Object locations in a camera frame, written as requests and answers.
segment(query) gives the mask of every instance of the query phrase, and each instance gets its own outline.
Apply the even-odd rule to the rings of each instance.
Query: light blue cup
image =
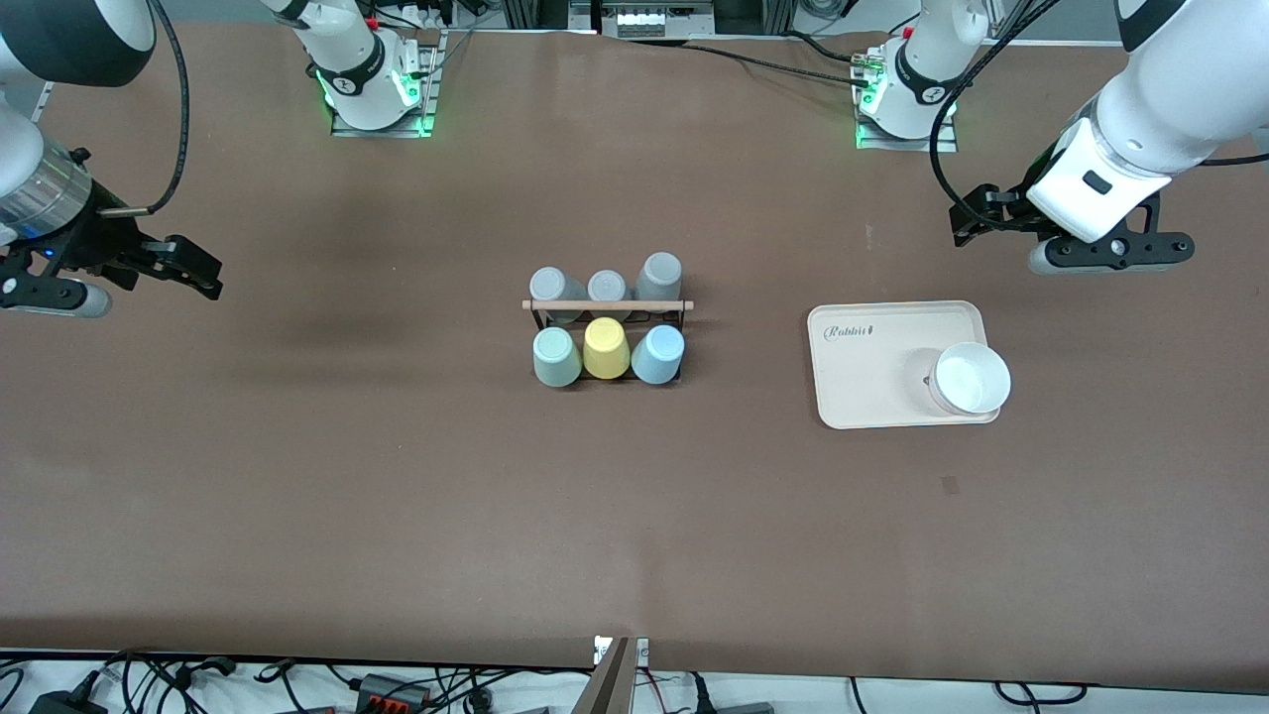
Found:
[[[533,337],[533,374],[547,387],[569,387],[581,374],[581,353],[563,327],[547,327]]]
[[[569,273],[548,265],[533,273],[533,276],[529,278],[529,295],[538,301],[585,299],[586,288]],[[561,323],[571,322],[581,316],[581,312],[576,309],[549,309],[547,313],[551,315],[552,320]]]
[[[591,299],[600,302],[618,302],[631,298],[631,288],[626,285],[626,278],[617,270],[599,270],[590,275],[586,293],[590,294]],[[629,309],[591,309],[590,313],[596,317],[612,317],[618,322],[631,316]]]
[[[681,287],[683,263],[673,252],[654,252],[634,280],[634,299],[678,299]]]
[[[683,347],[683,332],[670,325],[656,325],[634,347],[631,367],[647,384],[665,384],[679,373]]]

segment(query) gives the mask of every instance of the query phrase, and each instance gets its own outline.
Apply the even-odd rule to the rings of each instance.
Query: tabletop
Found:
[[[1039,276],[1030,236],[953,247],[928,159],[854,148],[838,85],[482,33],[431,138],[332,138],[289,30],[178,29],[189,164],[143,226],[225,293],[3,315],[3,644],[585,666],[637,634],[665,670],[1264,686],[1263,169],[1166,189],[1197,245],[1174,270]],[[132,202],[175,151],[156,55],[43,119]],[[1019,179],[1123,63],[1003,53],[953,183]],[[538,384],[533,270],[655,250],[697,306],[683,382]],[[829,430],[810,309],[911,299],[981,309],[1000,419]]]

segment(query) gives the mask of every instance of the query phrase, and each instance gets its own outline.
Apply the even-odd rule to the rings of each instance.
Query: tray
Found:
[[[1000,415],[949,415],[925,384],[948,346],[987,344],[968,302],[821,304],[806,323],[820,419],[835,430],[986,425]]]

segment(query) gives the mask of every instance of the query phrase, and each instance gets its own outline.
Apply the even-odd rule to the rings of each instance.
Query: plastic cup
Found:
[[[569,387],[581,375],[581,354],[563,327],[547,327],[533,337],[533,374],[547,387]]]
[[[634,280],[634,299],[678,299],[681,287],[683,263],[673,252],[654,252]]]
[[[598,273],[590,275],[590,282],[586,283],[586,292],[590,294],[591,299],[602,302],[631,298],[631,290],[629,287],[626,285],[626,278],[623,278],[617,270],[599,270]],[[603,309],[599,312],[591,311],[591,313],[596,317],[612,317],[618,322],[631,316],[629,309]]]
[[[952,415],[978,416],[1000,410],[1009,399],[1009,367],[986,344],[962,341],[939,354],[930,370],[930,394]]]
[[[634,346],[631,367],[647,384],[665,384],[679,374],[683,364],[683,332],[670,325],[656,325]]]
[[[547,265],[533,273],[529,278],[529,295],[533,299],[585,299],[586,288],[569,273]],[[567,323],[581,316],[577,309],[547,309],[551,318],[560,323]]]
[[[631,346],[626,328],[612,317],[598,317],[586,325],[581,361],[586,372],[602,380],[615,380],[631,367]]]

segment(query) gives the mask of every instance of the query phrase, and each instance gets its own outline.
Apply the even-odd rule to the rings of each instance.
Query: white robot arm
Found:
[[[371,30],[354,0],[261,0],[312,58],[331,109],[355,129],[387,128],[419,105],[419,43]]]
[[[124,289],[146,274],[220,295],[220,260],[184,236],[156,240],[137,227],[135,217],[162,200],[126,208],[84,167],[86,150],[67,151],[4,100],[6,88],[29,81],[122,86],[154,47],[146,0],[0,3],[0,308],[80,317],[109,311],[102,287],[57,276],[61,270],[85,270]],[[32,271],[37,256],[43,265]]]
[[[983,0],[923,0],[911,37],[881,48],[879,81],[859,112],[900,138],[926,138],[948,91],[964,75],[990,23]]]
[[[1128,66],[1081,108],[1027,198],[1085,242],[1269,123],[1269,1],[1117,0]]]
[[[1038,273],[1157,270],[1193,255],[1189,236],[1156,231],[1159,190],[1269,123],[1269,0],[1115,0],[1115,9],[1128,66],[1020,184],[983,184],[957,200],[957,245],[990,230],[1036,232]],[[1127,224],[1138,208],[1142,231]]]

